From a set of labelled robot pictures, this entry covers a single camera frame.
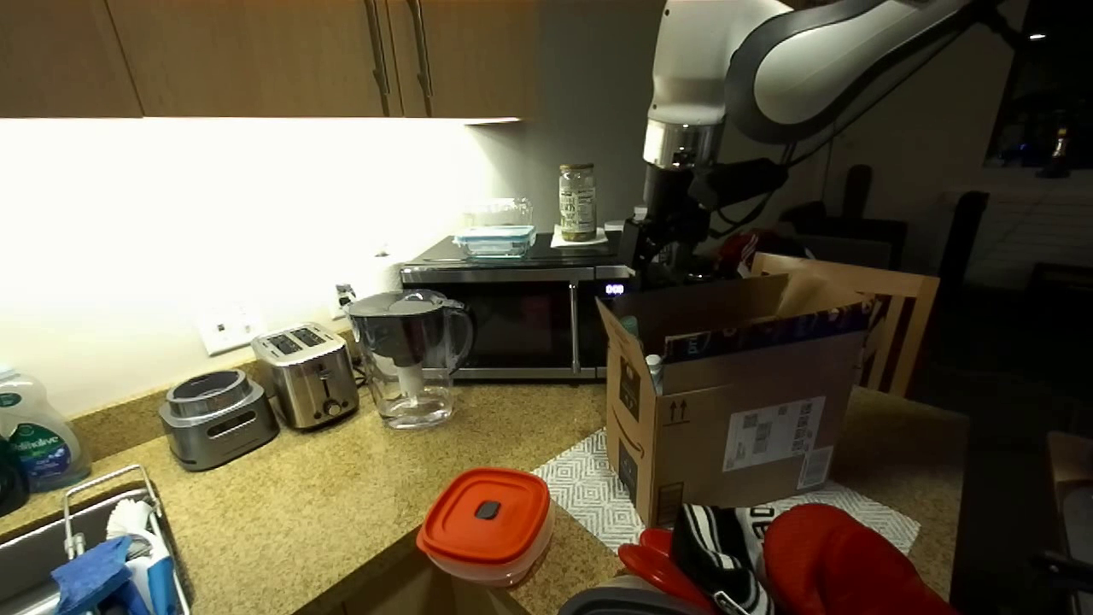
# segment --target chair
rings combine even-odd
[[[874,271],[830,259],[755,253],[755,272],[811,272],[874,296],[874,327],[860,365],[860,386],[905,395],[917,361],[923,334],[940,280],[930,272]]]

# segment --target granite countertop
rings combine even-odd
[[[279,431],[267,447],[211,472],[183,472],[165,436],[100,457],[96,475],[143,466],[165,498],[194,611],[298,611],[415,530],[441,489],[476,466],[538,470],[603,423],[602,386],[459,386],[459,418],[438,431],[387,431],[362,413],[317,431]],[[962,421],[858,389],[832,480],[917,518],[913,562],[948,596]],[[0,538],[58,512],[33,495],[0,516]],[[512,599],[552,611],[619,571],[559,505],[552,546]]]

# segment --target upper cabinet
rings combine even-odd
[[[525,118],[538,0],[0,0],[0,112]]]
[[[136,118],[102,0],[0,0],[0,118]]]
[[[404,118],[523,118],[535,0],[382,0]]]

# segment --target shipping label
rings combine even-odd
[[[732,413],[719,472],[809,454],[821,421],[823,395]]]

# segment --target red cloth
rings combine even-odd
[[[882,534],[832,505],[791,505],[764,534],[780,615],[957,615]]]

